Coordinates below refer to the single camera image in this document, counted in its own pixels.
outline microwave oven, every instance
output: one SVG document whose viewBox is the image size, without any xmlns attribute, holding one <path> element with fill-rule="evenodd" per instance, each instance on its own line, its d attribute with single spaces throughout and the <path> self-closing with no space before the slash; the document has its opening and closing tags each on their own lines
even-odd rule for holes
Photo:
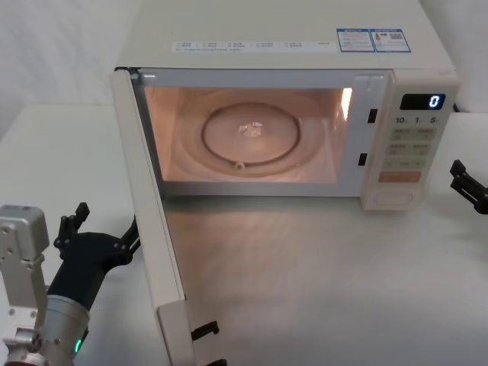
<svg viewBox="0 0 488 366">
<path fill-rule="evenodd" d="M 163 198 L 410 209 L 459 80 L 415 0 L 145 0 L 111 84 L 156 318 L 195 365 Z"/>
</svg>

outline white wall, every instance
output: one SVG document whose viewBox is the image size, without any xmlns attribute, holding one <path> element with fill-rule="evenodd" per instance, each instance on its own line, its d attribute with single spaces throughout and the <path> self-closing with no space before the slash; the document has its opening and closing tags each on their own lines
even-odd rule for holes
<svg viewBox="0 0 488 366">
<path fill-rule="evenodd" d="M 25 103 L 110 104 L 108 74 L 140 2 L 0 0 L 0 136 Z M 422 3 L 463 79 L 460 107 L 488 111 L 488 1 Z"/>
</svg>

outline control panel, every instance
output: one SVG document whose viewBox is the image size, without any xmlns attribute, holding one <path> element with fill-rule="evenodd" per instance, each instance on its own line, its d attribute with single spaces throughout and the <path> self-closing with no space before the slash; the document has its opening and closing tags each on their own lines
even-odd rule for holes
<svg viewBox="0 0 488 366">
<path fill-rule="evenodd" d="M 399 115 L 387 141 L 380 183 L 416 183 L 422 177 L 432 142 L 438 133 L 439 117 Z"/>
<path fill-rule="evenodd" d="M 387 89 L 361 193 L 365 210 L 406 210 L 420 201 L 458 78 L 455 72 L 395 70 Z"/>
</svg>

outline open microwave door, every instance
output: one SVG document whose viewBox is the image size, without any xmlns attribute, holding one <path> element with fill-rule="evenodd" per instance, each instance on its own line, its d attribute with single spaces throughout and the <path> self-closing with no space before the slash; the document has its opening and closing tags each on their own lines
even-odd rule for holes
<svg viewBox="0 0 488 366">
<path fill-rule="evenodd" d="M 129 72 L 114 72 L 111 85 L 156 321 L 170 363 L 195 366 L 185 294 Z"/>
</svg>

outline white tabletop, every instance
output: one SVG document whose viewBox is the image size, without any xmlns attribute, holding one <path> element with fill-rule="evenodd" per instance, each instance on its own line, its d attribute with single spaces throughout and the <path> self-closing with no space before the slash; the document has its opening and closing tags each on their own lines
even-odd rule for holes
<svg viewBox="0 0 488 366">
<path fill-rule="evenodd" d="M 453 115 L 426 198 L 411 212 L 365 213 L 351 198 L 167 202 L 191 324 L 216 319 L 221 327 L 195 342 L 199 364 L 216 358 L 231 366 L 279 358 L 286 365 L 486 364 L 488 217 L 449 188 L 448 170 L 461 159 L 488 184 L 487 119 Z M 51 241 L 59 217 L 80 201 L 92 211 L 83 230 L 120 235 L 130 224 L 110 107 L 28 107 L 0 143 L 0 172 L 0 203 L 43 208 Z M 251 235 L 234 235 L 240 223 L 254 229 Z M 52 247 L 46 257 L 49 283 L 59 259 Z M 324 277 L 315 278 L 307 265 L 324 268 Z M 296 295 L 269 288 L 293 288 Z M 310 299 L 300 302 L 300 312 L 298 297 Z M 6 304 L 0 291 L 0 314 Z M 77 365 L 167 364 L 141 253 L 109 273 L 91 314 Z M 268 331 L 258 329 L 260 321 Z M 261 345 L 247 342 L 253 331 Z M 303 350 L 307 360 L 296 358 Z M 3 348 L 0 360 L 5 355 Z"/>
</svg>

